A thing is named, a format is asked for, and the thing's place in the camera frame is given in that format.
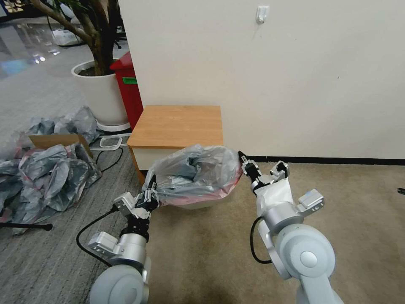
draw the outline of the red trash bin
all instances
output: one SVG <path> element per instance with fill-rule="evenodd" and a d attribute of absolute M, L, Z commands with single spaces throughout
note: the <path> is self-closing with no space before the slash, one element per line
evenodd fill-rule
<path fill-rule="evenodd" d="M 142 100 L 140 99 L 138 82 L 136 81 L 134 65 L 132 64 L 130 52 L 126 53 L 119 60 L 114 62 L 110 69 L 115 72 L 128 120 L 133 130 L 143 111 Z"/>

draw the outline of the cardboard box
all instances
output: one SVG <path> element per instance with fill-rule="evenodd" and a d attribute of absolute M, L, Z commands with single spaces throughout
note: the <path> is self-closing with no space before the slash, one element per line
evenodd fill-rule
<path fill-rule="evenodd" d="M 52 135 L 31 135 L 30 139 L 34 146 L 41 149 L 47 149 L 58 144 L 69 146 L 76 142 L 81 142 L 87 151 L 87 154 L 93 158 L 89 145 L 84 137 L 80 134 L 52 134 Z"/>

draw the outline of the potted plant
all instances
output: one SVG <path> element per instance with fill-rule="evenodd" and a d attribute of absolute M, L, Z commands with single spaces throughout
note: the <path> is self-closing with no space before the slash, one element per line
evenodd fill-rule
<path fill-rule="evenodd" d="M 93 60 L 72 68 L 72 74 L 86 97 L 97 119 L 97 125 L 105 131 L 121 131 L 129 128 L 122 97 L 110 65 L 114 62 L 113 47 L 121 16 L 118 0 L 53 0 L 45 4 L 30 0 L 44 14 L 58 21 L 65 29 L 80 37 L 88 45 Z M 65 18 L 64 5 L 69 7 L 81 27 Z"/>

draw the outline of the floor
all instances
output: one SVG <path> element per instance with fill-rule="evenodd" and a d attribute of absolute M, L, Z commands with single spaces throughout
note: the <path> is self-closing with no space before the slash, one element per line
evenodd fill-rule
<path fill-rule="evenodd" d="M 123 46 L 116 55 L 126 50 Z M 33 116 L 62 115 L 82 105 L 70 68 L 90 58 L 85 46 L 60 49 L 40 64 L 3 77 L 0 141 Z M 100 167 L 116 157 L 105 153 Z M 267 172 L 270 166 L 261 164 L 261 169 Z M 405 303 L 405 195 L 396 192 L 405 186 L 405 167 L 291 164 L 290 182 L 295 198 L 315 187 L 326 198 L 325 207 L 305 223 L 324 233 L 334 247 L 331 283 L 343 301 Z M 91 284 L 105 267 L 79 250 L 75 236 L 109 210 L 117 195 L 136 194 L 139 186 L 125 151 L 77 206 L 49 219 L 52 231 L 11 236 L 8 229 L 0 229 L 0 304 L 88 303 Z M 147 246 L 152 258 L 149 303 L 295 302 L 297 282 L 283 282 L 272 265 L 258 264 L 251 256 L 249 231 L 256 207 L 247 178 L 242 177 L 233 198 L 199 210 L 166 206 L 154 211 Z M 86 243 L 100 230 L 118 235 L 123 227 L 123 218 L 114 214 L 81 240 Z M 258 256 L 266 258 L 258 237 L 255 247 Z"/>
<path fill-rule="evenodd" d="M 53 43 L 43 19 L 0 24 L 0 142 L 30 125 L 32 117 L 65 115 L 85 104 L 70 70 L 92 59 L 85 45 L 60 47 Z M 126 41 L 114 56 L 128 52 Z"/>

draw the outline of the crumpled plastic bag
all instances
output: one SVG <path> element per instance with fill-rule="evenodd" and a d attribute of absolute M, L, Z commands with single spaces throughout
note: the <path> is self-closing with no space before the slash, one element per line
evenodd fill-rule
<path fill-rule="evenodd" d="M 0 211 L 8 198 L 17 195 L 22 188 L 22 182 L 17 175 L 0 176 Z"/>
<path fill-rule="evenodd" d="M 60 159 L 45 189 L 45 205 L 56 211 L 65 211 L 79 201 L 89 176 L 89 165 L 78 159 Z"/>
<path fill-rule="evenodd" d="M 19 163 L 17 160 L 3 163 L 0 163 L 3 168 L 0 172 L 15 175 L 0 175 L 0 210 L 5 207 L 8 212 L 3 221 L 14 223 L 37 223 L 66 210 L 78 203 L 85 187 L 102 176 L 81 143 L 32 149 Z M 24 231 L 26 229 L 13 229 L 14 234 Z"/>
<path fill-rule="evenodd" d="M 59 159 L 67 156 L 68 153 L 63 145 L 56 145 L 46 150 L 31 150 L 24 155 L 19 164 L 23 182 L 32 186 L 37 178 L 48 174 Z"/>
<path fill-rule="evenodd" d="M 236 151 L 197 144 L 155 161 L 146 175 L 143 191 L 154 174 L 162 205 L 187 205 L 229 195 L 242 168 Z"/>
<path fill-rule="evenodd" d="M 50 135 L 54 133 L 55 121 L 48 118 L 32 118 L 29 134 Z"/>
<path fill-rule="evenodd" d="M 20 163 L 19 158 L 13 160 L 2 161 L 0 160 L 0 175 L 16 175 L 18 173 L 18 164 Z"/>
<path fill-rule="evenodd" d="M 0 159 L 12 160 L 22 158 L 30 149 L 34 148 L 30 135 L 51 134 L 81 134 L 87 143 L 92 143 L 100 135 L 97 131 L 97 121 L 87 106 L 83 106 L 76 113 L 64 117 L 32 118 L 31 127 L 25 132 L 14 132 L 0 149 Z"/>
<path fill-rule="evenodd" d="M 81 134 L 89 144 L 100 135 L 97 131 L 96 119 L 87 106 L 80 108 L 75 114 L 68 114 L 60 118 L 55 124 L 54 133 L 78 133 Z"/>

